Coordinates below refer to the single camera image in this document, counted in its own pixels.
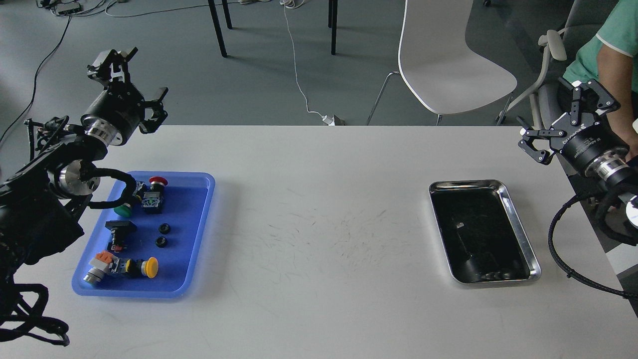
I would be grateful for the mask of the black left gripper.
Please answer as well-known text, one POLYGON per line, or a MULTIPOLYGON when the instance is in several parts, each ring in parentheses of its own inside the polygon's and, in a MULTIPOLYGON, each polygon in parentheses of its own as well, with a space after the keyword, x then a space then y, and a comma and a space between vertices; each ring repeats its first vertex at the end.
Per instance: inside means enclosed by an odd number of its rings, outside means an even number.
POLYGON ((131 82, 128 63, 138 48, 125 51, 114 49, 101 52, 93 64, 87 66, 87 77, 103 85, 103 91, 93 101, 81 118, 82 127, 105 129, 110 133, 109 145, 125 145, 137 125, 142 134, 152 134, 168 118, 163 100, 168 88, 160 88, 157 99, 146 101, 131 82), (144 110, 150 109, 152 115, 143 120, 144 110))

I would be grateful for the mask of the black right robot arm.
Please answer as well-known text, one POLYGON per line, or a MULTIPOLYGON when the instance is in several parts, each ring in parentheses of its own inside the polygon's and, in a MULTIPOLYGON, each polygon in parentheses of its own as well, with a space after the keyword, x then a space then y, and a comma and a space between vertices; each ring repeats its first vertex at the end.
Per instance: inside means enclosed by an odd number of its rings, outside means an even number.
POLYGON ((606 115, 620 104, 594 79, 571 84, 570 111, 563 113, 548 130, 533 130, 523 118, 519 147, 534 161, 548 165, 559 154, 583 178, 600 180, 599 205, 594 213, 596 226, 608 238, 632 247, 637 245, 637 171, 625 161, 628 145, 609 129, 606 115), (611 207, 625 203, 628 234, 609 227, 606 216, 611 207))

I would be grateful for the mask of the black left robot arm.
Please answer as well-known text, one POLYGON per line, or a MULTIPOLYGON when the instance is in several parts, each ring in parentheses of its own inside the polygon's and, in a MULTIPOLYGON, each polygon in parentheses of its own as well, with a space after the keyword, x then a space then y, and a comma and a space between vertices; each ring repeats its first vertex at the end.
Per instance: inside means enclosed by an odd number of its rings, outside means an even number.
POLYGON ((128 64, 137 48, 101 52, 87 66, 87 77, 103 91, 89 106, 79 125, 55 117, 46 123, 26 122, 30 161, 1 186, 1 341, 32 337, 52 345, 70 343, 68 325, 44 315, 48 289, 41 284, 17 284, 16 271, 64 251, 84 231, 78 221, 87 208, 122 206, 137 188, 132 175, 94 162, 109 146, 125 145, 136 129, 150 134, 168 114, 162 101, 145 100, 132 83, 128 64))

